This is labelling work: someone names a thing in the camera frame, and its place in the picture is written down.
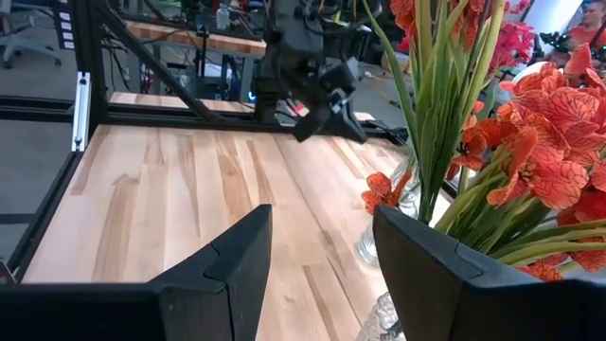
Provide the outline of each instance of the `gray floor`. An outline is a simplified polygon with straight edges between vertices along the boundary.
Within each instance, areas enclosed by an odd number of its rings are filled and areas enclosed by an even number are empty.
[[[52,22],[42,18],[41,27],[24,32],[46,45],[58,49],[57,35]],[[163,57],[171,59],[170,51]],[[72,99],[75,94],[77,66],[72,51],[59,51],[62,66],[54,65],[51,58],[24,51],[15,57],[10,70],[0,69],[0,95],[48,99]],[[126,66],[126,54],[118,52]],[[110,64],[105,58],[106,84],[113,90]],[[379,72],[373,67],[364,67]],[[117,91],[126,91],[117,68],[114,67]],[[363,80],[354,96],[354,109],[368,112],[390,126],[401,126],[399,111],[381,96],[395,99],[395,92],[384,81]],[[69,124],[0,121],[0,214],[33,213],[41,203],[70,148]],[[0,259],[7,259],[27,226],[0,225]]]

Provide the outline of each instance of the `wood grain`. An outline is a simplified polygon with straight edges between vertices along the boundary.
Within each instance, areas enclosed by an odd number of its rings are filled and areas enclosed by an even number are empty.
[[[252,103],[248,105],[236,101],[200,99],[200,101],[210,110],[230,112],[230,113],[252,113],[254,111]],[[110,97],[110,103],[125,104],[125,105],[144,105],[144,106],[160,106],[165,108],[185,109],[187,105],[181,99],[175,96],[159,96],[148,94],[133,94],[124,92],[114,92]],[[373,120],[375,117],[369,113],[356,112],[358,120]]]
[[[139,39],[151,39],[176,44],[202,46],[203,38],[197,37],[195,32],[184,32],[182,29],[173,27],[163,27],[154,24],[126,22],[126,28]],[[232,38],[218,34],[210,34],[206,40],[208,48],[215,48],[222,51],[233,51],[246,54],[252,54],[262,57],[265,54],[265,42]]]
[[[385,291],[354,251],[365,177],[399,162],[385,143],[99,126],[24,281],[147,281],[272,204],[258,340],[353,340]]]

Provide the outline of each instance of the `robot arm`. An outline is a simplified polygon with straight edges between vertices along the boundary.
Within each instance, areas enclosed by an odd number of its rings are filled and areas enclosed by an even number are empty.
[[[275,120],[277,102],[292,97],[310,110],[294,126],[299,142],[327,129],[364,143],[364,131],[349,103],[358,63],[352,58],[327,66],[317,6],[312,0],[272,0],[264,36],[267,47],[255,75],[255,117]]]

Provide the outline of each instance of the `clear glass vase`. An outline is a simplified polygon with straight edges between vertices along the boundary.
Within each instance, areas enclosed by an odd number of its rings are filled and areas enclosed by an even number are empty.
[[[402,162],[391,176],[392,184],[397,184],[408,168],[408,162],[415,162],[414,156]],[[417,218],[420,205],[420,180],[418,168],[413,168],[410,181],[406,184],[400,198],[399,209],[402,213]],[[378,266],[377,248],[372,234],[372,222],[366,228],[360,241],[356,244],[360,258],[366,263]],[[377,299],[370,316],[362,326],[356,341],[405,341],[396,307],[387,292]]]
[[[408,156],[403,162],[401,162],[393,174],[391,175],[392,186],[395,187],[400,179],[404,176],[408,169],[409,162],[416,162],[414,156]],[[399,209],[402,213],[409,217],[417,218],[419,216],[419,203],[420,203],[420,180],[419,172],[417,167],[413,168],[413,173],[410,181],[404,187],[401,193]],[[377,248],[375,247],[375,239],[372,234],[372,220],[368,224],[368,227],[362,234],[360,240],[356,243],[356,251],[358,256],[367,264],[372,266],[379,266],[379,259],[377,258]]]

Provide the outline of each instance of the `wooden tabletop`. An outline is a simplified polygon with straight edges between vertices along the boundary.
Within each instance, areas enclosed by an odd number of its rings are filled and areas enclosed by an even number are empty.
[[[200,99],[202,103],[210,110],[233,112],[233,113],[252,113],[253,103],[243,104],[235,101],[225,100],[213,100],[213,99]],[[149,105],[159,106],[165,108],[187,108],[186,104],[181,99],[175,96],[158,96],[158,95],[146,95],[146,94],[134,94],[134,93],[123,93],[114,92],[110,97],[110,103],[113,104],[131,104],[131,105]],[[307,114],[306,110],[300,113],[301,116]],[[356,118],[358,120],[374,120],[375,117],[369,113],[356,112]]]
[[[139,39],[152,39],[176,44],[194,45],[201,48],[203,38],[197,37],[195,32],[189,34],[183,29],[164,27],[154,24],[126,22],[127,29]],[[257,42],[240,38],[232,38],[218,34],[211,34],[206,41],[208,48],[222,51],[234,51],[262,57],[265,54],[265,42]]]
[[[24,282],[148,281],[259,204],[273,251],[258,340],[353,340],[386,290],[354,244],[388,142],[99,126]]]

